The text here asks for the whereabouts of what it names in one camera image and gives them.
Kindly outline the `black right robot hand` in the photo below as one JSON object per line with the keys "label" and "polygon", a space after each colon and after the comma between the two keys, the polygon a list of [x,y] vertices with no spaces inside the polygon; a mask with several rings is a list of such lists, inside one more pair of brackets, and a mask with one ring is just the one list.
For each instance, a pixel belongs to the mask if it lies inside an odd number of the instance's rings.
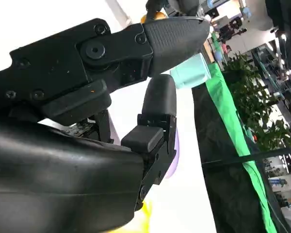
{"label": "black right robot hand", "polygon": [[130,222],[175,155],[167,70],[210,23],[172,17],[111,33],[96,18],[10,53],[0,71],[0,233],[100,233]]}

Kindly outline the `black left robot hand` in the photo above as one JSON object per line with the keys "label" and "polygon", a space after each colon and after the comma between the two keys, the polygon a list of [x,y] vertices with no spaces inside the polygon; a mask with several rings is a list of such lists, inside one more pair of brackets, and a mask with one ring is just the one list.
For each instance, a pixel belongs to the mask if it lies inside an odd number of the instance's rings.
{"label": "black left robot hand", "polygon": [[154,18],[155,14],[159,12],[165,5],[164,0],[148,0],[145,7],[147,10],[147,17]]}

